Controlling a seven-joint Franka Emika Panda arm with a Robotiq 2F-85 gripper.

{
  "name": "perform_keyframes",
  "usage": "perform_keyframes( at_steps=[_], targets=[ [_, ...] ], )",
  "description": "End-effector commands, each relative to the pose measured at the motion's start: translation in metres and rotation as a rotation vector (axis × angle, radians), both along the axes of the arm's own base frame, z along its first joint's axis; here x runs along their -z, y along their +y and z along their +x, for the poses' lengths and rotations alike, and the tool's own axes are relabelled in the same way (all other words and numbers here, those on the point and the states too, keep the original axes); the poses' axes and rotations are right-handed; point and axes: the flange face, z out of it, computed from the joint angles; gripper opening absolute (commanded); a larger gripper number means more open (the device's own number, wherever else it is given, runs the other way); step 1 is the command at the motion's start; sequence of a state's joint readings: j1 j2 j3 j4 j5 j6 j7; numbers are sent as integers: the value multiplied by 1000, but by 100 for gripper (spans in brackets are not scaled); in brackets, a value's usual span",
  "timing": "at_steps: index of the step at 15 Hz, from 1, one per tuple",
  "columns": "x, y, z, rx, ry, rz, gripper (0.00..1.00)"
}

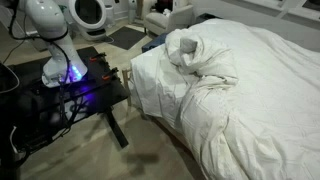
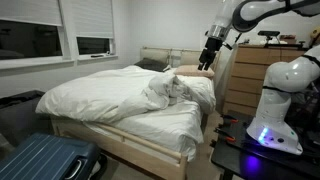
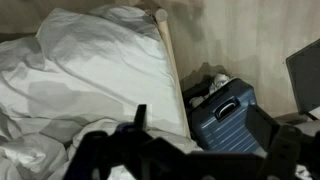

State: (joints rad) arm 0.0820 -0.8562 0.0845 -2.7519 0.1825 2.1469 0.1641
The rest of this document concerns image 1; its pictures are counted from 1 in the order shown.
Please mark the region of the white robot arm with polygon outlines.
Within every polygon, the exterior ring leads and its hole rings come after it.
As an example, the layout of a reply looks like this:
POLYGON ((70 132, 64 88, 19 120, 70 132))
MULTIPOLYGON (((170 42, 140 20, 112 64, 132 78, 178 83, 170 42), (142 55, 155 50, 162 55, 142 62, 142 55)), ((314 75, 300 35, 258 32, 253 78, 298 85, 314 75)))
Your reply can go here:
POLYGON ((88 69, 74 48, 60 7, 53 0, 19 0, 18 9, 31 20, 51 54, 43 66, 43 84, 53 88, 79 82, 88 69))

